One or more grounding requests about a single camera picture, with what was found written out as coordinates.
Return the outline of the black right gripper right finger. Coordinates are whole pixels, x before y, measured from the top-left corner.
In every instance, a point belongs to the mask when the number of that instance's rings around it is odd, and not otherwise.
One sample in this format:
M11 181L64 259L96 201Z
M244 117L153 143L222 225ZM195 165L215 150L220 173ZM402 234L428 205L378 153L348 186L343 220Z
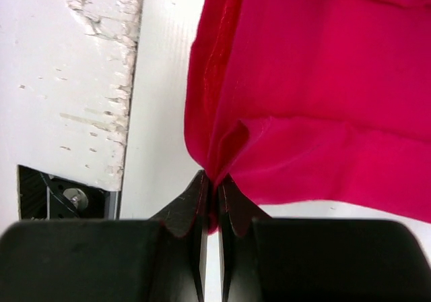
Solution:
M392 220L274 218L218 187L223 301L429 301L430 266Z

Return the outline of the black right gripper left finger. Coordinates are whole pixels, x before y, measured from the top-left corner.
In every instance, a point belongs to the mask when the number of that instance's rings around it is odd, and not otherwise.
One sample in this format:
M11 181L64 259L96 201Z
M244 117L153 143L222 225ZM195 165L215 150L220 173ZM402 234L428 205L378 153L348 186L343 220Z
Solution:
M1 236L2 301L202 301L209 179L147 220L21 221Z

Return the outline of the crimson red t-shirt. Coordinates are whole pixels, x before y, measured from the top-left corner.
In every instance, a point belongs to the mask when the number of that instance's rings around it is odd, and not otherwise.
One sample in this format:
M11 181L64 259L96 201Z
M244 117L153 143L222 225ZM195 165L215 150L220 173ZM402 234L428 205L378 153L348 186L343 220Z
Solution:
M257 204L430 221L430 0L205 0L185 144Z

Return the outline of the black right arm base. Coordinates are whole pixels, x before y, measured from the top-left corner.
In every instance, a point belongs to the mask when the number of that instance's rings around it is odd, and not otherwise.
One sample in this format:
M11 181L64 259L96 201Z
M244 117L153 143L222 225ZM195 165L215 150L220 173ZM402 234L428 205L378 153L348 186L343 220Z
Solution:
M83 183L18 167L20 219L118 218L119 191L107 191Z

